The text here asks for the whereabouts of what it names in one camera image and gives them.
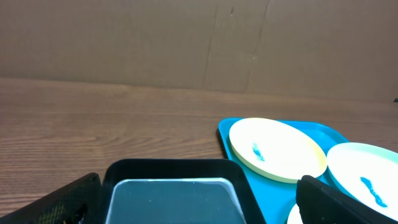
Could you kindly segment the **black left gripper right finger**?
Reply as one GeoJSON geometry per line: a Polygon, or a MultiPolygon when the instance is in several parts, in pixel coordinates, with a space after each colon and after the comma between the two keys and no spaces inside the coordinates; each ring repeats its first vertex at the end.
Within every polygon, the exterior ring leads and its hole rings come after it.
{"type": "Polygon", "coordinates": [[[303,224],[397,224],[309,175],[297,182],[296,204],[303,224]]]}

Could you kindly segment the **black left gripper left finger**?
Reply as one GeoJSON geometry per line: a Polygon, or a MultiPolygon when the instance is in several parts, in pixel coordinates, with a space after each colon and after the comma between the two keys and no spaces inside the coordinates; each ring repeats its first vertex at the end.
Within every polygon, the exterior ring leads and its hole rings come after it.
{"type": "Polygon", "coordinates": [[[89,173],[1,217],[1,224],[101,223],[101,201],[100,177],[89,173]]]}

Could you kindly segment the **light blue plate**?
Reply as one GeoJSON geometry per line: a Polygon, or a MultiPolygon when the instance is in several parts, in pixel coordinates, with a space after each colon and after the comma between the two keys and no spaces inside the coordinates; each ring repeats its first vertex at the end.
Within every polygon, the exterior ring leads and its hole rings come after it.
{"type": "Polygon", "coordinates": [[[326,156],[335,185],[371,209],[397,220],[397,153],[358,142],[333,146],[326,156]]]}

